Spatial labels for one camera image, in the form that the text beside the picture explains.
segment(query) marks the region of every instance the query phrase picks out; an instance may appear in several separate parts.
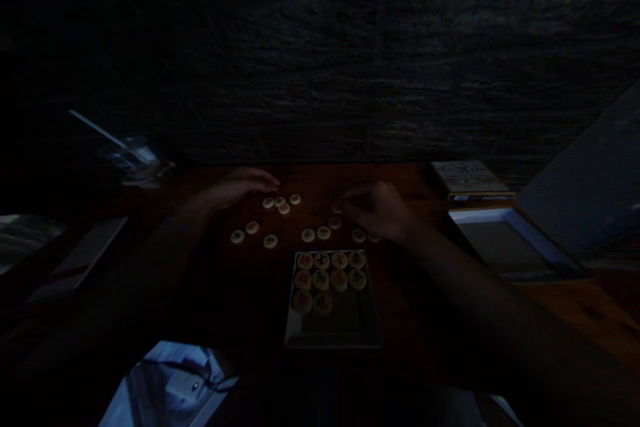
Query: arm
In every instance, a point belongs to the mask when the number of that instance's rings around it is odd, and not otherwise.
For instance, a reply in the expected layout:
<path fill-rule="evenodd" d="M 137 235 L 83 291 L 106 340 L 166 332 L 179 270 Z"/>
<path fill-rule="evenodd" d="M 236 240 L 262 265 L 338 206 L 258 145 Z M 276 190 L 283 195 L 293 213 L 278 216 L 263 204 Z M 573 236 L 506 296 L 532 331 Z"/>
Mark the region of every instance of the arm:
<path fill-rule="evenodd" d="M 568 328 L 424 224 L 391 183 L 349 190 L 341 208 L 370 232 L 409 250 L 474 327 L 501 349 L 556 412 L 580 425 L 638 425 L 640 382 L 614 359 Z"/>
<path fill-rule="evenodd" d="M 272 192 L 279 185 L 266 171 L 240 167 L 188 199 L 127 261 L 84 292 L 78 313 L 34 349 L 17 376 L 57 367 L 114 332 L 157 321 L 213 216 L 249 191 Z"/>

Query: table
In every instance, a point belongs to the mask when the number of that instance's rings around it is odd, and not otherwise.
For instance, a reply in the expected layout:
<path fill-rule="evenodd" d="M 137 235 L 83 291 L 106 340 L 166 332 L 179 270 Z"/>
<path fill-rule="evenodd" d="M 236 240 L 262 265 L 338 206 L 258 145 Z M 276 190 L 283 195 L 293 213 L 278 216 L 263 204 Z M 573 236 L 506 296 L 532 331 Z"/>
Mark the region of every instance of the table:
<path fill-rule="evenodd" d="M 413 260 L 390 242 L 363 244 L 369 258 L 371 282 L 377 304 L 383 348 L 369 352 L 292 352 L 283 348 L 293 253 L 299 250 L 353 246 L 355 224 L 344 220 L 327 241 L 305 244 L 303 228 L 326 225 L 331 204 L 345 187 L 362 179 L 392 181 L 399 193 L 424 220 L 435 225 L 456 244 L 474 254 L 455 225 L 447 218 L 452 208 L 445 200 L 435 174 L 423 163 L 355 165 L 267 165 L 280 179 L 278 195 L 288 199 L 300 193 L 303 201 L 287 216 L 266 210 L 264 195 L 249 194 L 221 214 L 208 228 L 192 257 L 187 274 L 177 287 L 174 308 L 164 321 L 165 338 L 213 346 L 224 352 L 244 373 L 260 377 L 274 362 L 305 362 L 312 355 L 319 365 L 348 365 L 364 374 L 375 366 L 377 375 L 407 382 L 432 382 L 497 392 L 500 389 L 492 352 L 469 333 L 450 310 L 430 279 L 414 268 Z M 158 191 L 132 187 L 112 204 L 99 209 L 65 238 L 30 259 L 21 272 L 0 281 L 0 294 L 17 299 L 26 296 L 55 267 L 91 222 L 122 213 L 131 221 L 87 279 L 114 268 L 148 236 L 161 220 L 189 195 L 220 178 L 230 167 L 198 167 L 181 172 Z M 473 206 L 506 206 L 511 201 L 466 203 Z M 257 220 L 255 236 L 234 246 L 233 230 Z M 266 250 L 262 239 L 275 234 L 279 243 Z M 583 332 L 630 369 L 640 374 L 640 329 L 593 280 L 566 284 L 520 286 L 522 292 L 544 305 L 573 328 Z M 55 326 L 73 311 L 74 298 L 54 308 L 37 308 L 26 314 Z"/>

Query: person's left hand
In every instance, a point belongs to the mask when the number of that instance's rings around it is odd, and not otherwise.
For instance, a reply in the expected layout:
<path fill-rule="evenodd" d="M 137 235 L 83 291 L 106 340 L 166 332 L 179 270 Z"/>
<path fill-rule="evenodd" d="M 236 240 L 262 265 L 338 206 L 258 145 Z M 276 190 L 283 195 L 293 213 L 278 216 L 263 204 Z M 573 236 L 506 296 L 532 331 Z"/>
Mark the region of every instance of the person's left hand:
<path fill-rule="evenodd" d="M 209 187 L 205 194 L 207 202 L 211 202 L 214 208 L 222 210 L 239 201 L 249 191 L 260 190 L 269 193 L 276 191 L 279 186 L 278 179 L 265 170 L 238 167 Z"/>

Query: stone wall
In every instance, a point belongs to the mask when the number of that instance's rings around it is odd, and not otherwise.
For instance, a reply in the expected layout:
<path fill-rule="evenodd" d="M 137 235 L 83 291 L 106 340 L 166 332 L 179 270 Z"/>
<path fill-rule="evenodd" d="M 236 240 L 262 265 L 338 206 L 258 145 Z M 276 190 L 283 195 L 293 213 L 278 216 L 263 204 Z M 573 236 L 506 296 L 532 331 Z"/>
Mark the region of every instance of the stone wall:
<path fill-rule="evenodd" d="M 182 162 L 474 158 L 519 189 L 640 71 L 640 0 L 2 2 L 21 192 L 117 185 L 69 108 Z"/>

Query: clear plastic cup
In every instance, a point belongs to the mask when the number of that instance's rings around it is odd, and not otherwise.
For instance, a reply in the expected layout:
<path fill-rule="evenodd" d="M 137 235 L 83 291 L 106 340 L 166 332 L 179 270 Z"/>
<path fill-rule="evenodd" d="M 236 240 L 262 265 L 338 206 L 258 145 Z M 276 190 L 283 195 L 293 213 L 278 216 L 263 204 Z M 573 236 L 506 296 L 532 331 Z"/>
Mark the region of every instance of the clear plastic cup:
<path fill-rule="evenodd" d="M 144 137 L 127 137 L 122 139 L 126 148 L 110 143 L 98 150 L 100 158 L 109 160 L 135 179 L 143 179 L 148 172 L 159 163 L 158 158 L 147 145 Z"/>

